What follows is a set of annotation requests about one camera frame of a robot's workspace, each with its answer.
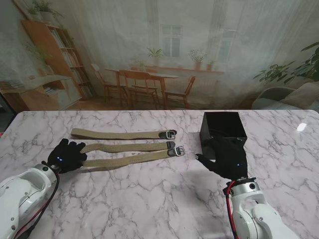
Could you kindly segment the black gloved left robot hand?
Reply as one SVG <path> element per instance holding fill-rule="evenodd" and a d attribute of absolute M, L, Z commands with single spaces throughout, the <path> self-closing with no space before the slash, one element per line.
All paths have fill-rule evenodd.
<path fill-rule="evenodd" d="M 62 139 L 50 153 L 47 166 L 60 174 L 79 169 L 87 160 L 87 154 L 81 152 L 85 146 L 83 142 L 76 143 L 69 142 L 66 138 Z"/>

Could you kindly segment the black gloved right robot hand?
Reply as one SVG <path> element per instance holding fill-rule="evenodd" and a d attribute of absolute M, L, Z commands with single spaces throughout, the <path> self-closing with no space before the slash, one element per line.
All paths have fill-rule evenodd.
<path fill-rule="evenodd" d="M 208 146 L 214 151 L 215 161 L 203 154 L 196 154 L 195 159 L 209 171 L 232 181 L 248 177 L 246 152 L 239 141 L 213 138 Z"/>

